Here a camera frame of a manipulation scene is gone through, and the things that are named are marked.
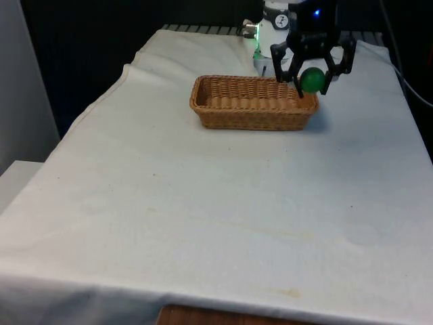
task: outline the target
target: black cable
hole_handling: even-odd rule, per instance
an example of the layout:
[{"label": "black cable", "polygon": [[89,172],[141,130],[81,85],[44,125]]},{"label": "black cable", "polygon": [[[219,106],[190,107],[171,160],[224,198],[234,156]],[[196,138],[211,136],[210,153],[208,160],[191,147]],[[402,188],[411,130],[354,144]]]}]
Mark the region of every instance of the black cable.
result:
[{"label": "black cable", "polygon": [[405,82],[405,78],[403,76],[403,64],[401,62],[400,51],[398,50],[397,42],[395,39],[395,34],[394,34],[393,29],[392,29],[390,18],[388,17],[388,13],[386,12],[384,0],[379,0],[379,4],[380,4],[380,9],[382,10],[382,14],[384,15],[386,28],[388,29],[388,34],[390,35],[392,46],[393,46],[394,51],[395,51],[395,56],[397,59],[397,66],[398,66],[398,70],[400,72],[399,76],[400,76],[400,82],[401,82],[401,89],[403,90],[403,95],[405,96],[406,100],[408,100],[406,82]]}]

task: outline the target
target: white object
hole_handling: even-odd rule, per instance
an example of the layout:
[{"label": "white object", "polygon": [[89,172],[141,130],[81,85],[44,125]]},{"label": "white object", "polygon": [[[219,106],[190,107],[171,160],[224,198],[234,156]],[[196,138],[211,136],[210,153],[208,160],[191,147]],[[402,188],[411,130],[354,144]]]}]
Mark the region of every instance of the white object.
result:
[{"label": "white object", "polygon": [[182,303],[431,322],[433,169],[392,67],[358,47],[301,132],[203,128],[195,78],[254,75],[248,51],[147,43],[0,217],[0,317],[154,324]]},{"label": "white object", "polygon": [[[277,0],[277,1],[265,1],[265,7],[271,9],[280,9],[286,10],[288,8],[289,3],[297,3],[297,0]],[[288,17],[287,19],[278,19],[276,24],[280,27],[286,27],[289,23]],[[271,45],[280,44],[286,41],[289,30],[275,30],[270,21],[265,20],[264,18],[260,22],[260,50],[261,55],[266,58],[271,58]],[[292,51],[287,50],[287,54],[284,57],[285,59],[291,58],[293,56]]]},{"label": "white object", "polygon": [[[263,19],[260,22],[260,54],[266,58],[272,58],[271,45],[281,44],[286,41],[288,30],[275,30],[270,21]],[[288,49],[284,59],[293,57],[293,52]]]},{"label": "white object", "polygon": [[0,176],[0,215],[41,166],[41,162],[17,160]]}]

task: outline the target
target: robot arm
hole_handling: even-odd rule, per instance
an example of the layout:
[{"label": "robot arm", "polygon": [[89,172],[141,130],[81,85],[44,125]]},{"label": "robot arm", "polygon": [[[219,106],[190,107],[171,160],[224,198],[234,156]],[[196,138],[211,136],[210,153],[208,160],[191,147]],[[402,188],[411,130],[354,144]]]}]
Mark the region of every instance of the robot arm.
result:
[{"label": "robot arm", "polygon": [[[337,0],[265,1],[263,22],[266,28],[260,24],[261,54],[272,57],[277,80],[281,83],[293,82],[300,97],[303,97],[304,91],[320,91],[325,95],[333,80],[352,70],[357,42],[352,37],[340,38],[336,10]],[[274,44],[284,39],[283,43]],[[338,63],[331,55],[335,46],[341,46],[344,50],[343,58]],[[283,71],[281,63],[288,58],[287,49],[293,52],[292,62],[289,70]],[[298,78],[305,61],[320,58],[327,64],[326,73],[310,68]]]},{"label": "robot arm", "polygon": [[[352,71],[357,42],[353,37],[340,39],[340,31],[336,26],[337,0],[305,0],[297,4],[289,4],[290,31],[285,42],[272,45],[271,55],[275,75],[279,82],[293,82],[300,97],[303,91],[320,91],[327,93],[332,80],[342,73]],[[341,46],[344,50],[341,62],[335,63],[331,50]],[[281,61],[287,48],[293,52],[292,63],[288,71],[283,71]],[[328,71],[321,77],[319,69],[310,68],[298,73],[306,60],[323,58]]]}]

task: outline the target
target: white tablecloth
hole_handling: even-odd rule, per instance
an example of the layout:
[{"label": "white tablecloth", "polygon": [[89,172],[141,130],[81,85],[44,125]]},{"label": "white tablecloth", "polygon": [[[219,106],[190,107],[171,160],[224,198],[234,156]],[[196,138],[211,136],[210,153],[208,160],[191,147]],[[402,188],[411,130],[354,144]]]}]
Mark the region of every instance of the white tablecloth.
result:
[{"label": "white tablecloth", "polygon": [[431,323],[432,165],[364,46],[306,130],[212,131],[193,82],[255,75],[250,48],[159,31],[0,216],[0,324],[151,324],[167,303]]}]

